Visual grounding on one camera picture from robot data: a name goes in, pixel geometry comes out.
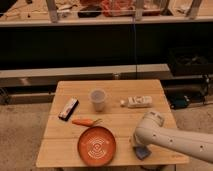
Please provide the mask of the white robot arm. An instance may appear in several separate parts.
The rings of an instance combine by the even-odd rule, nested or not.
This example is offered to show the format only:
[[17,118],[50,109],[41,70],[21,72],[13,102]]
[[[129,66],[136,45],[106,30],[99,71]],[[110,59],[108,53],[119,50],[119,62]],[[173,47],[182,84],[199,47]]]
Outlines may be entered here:
[[150,153],[148,145],[154,144],[213,164],[213,134],[165,128],[162,113],[151,110],[137,124],[133,147]]

